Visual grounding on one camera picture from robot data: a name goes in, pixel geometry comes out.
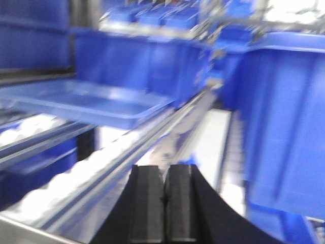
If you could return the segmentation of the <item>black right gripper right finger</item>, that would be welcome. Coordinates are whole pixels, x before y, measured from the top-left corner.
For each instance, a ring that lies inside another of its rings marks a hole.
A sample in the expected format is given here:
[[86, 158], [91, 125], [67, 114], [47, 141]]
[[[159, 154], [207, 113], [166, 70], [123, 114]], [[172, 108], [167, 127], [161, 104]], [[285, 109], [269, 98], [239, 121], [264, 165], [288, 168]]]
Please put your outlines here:
[[233, 210], [196, 165], [170, 166], [166, 178], [167, 243], [280, 243]]

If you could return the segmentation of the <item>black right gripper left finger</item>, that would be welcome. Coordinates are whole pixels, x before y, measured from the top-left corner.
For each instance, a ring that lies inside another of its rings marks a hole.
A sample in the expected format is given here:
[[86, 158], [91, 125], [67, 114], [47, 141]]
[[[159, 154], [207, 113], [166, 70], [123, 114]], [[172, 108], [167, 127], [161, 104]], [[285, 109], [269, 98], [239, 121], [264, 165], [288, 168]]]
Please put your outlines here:
[[163, 197], [159, 168], [134, 165], [123, 192], [91, 243], [163, 243]]

